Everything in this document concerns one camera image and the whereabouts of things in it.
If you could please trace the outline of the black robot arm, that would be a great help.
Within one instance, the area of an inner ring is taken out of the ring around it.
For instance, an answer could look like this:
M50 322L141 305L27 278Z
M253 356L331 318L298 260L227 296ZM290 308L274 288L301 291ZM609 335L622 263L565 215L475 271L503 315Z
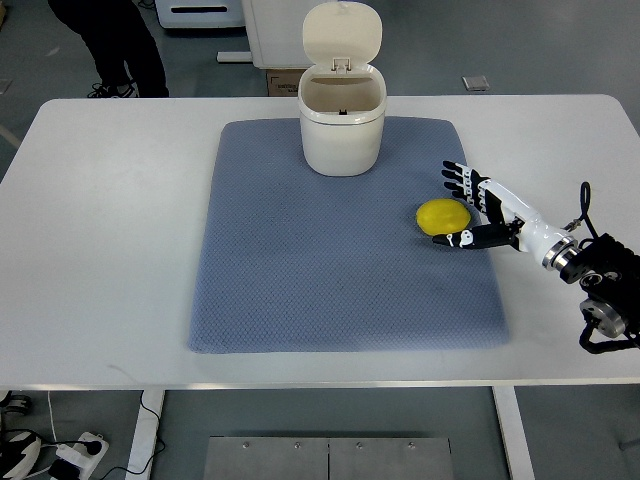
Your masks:
M542 266L559 272L567 284L577 283L587 298L579 305L585 328L579 345L591 354L639 347L639 256L607 233L598 234L588 215L591 186L580 187L581 215L566 229L585 224L589 238L571 236L553 245Z

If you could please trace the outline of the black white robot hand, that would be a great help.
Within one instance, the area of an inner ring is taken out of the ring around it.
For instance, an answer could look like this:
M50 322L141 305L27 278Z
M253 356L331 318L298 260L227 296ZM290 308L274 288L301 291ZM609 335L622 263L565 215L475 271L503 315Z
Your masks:
M485 215L487 222L435 235L435 244L461 249L508 245L531 254L537 264L548 270L562 269L578 253L577 240L566 230L546 222L537 210L497 181L451 161L443 163L442 175L453 197Z

